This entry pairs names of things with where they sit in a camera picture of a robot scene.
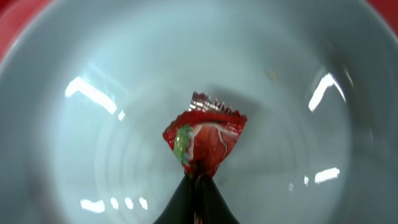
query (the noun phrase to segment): white surface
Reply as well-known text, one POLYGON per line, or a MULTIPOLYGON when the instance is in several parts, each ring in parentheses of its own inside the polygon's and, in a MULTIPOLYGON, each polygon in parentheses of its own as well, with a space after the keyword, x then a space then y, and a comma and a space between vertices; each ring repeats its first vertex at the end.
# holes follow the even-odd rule
POLYGON ((193 91, 248 115, 215 176, 241 223, 328 220, 351 137, 343 92, 325 87, 308 108, 333 74, 279 19, 274 9, 175 2, 126 8, 82 37, 45 127, 50 186, 67 223, 159 216, 183 176, 162 132, 193 91), (314 183, 334 167, 337 179, 314 183))

